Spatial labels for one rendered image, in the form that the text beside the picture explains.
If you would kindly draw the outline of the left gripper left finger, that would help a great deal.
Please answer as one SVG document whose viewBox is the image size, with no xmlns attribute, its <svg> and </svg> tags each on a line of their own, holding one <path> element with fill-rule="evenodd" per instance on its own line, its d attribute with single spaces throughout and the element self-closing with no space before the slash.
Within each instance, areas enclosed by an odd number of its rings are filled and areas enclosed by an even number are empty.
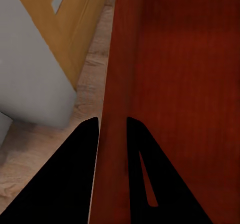
<svg viewBox="0 0 240 224">
<path fill-rule="evenodd" d="M 80 123 L 0 215 L 0 224 L 88 224 L 98 119 Z"/>
</svg>

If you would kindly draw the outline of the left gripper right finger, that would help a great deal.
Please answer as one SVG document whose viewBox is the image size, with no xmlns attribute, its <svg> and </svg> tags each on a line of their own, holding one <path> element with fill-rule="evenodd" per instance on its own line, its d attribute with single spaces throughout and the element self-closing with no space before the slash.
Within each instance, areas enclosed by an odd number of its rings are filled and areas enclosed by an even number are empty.
<svg viewBox="0 0 240 224">
<path fill-rule="evenodd" d="M 131 224 L 213 224 L 147 127 L 126 120 Z M 148 204 L 139 150 L 158 207 Z"/>
</svg>

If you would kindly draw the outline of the storage box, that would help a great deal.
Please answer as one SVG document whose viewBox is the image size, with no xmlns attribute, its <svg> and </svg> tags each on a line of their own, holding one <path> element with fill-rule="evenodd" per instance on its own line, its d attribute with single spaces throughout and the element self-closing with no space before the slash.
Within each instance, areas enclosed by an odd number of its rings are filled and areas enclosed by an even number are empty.
<svg viewBox="0 0 240 224">
<path fill-rule="evenodd" d="M 89 224 L 131 224 L 127 117 L 213 224 L 240 224 L 240 0 L 115 0 L 111 33 Z"/>
</svg>

